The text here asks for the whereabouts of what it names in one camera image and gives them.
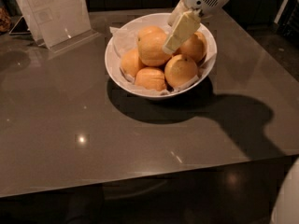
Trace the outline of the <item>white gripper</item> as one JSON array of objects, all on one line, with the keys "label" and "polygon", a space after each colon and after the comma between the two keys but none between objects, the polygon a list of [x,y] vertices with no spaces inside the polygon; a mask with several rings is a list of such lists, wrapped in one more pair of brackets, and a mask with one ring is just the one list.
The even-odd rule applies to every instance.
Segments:
[{"label": "white gripper", "polygon": [[163,51],[173,54],[200,27],[201,18],[218,12],[229,0],[179,0],[167,23],[171,31],[163,45]]}]

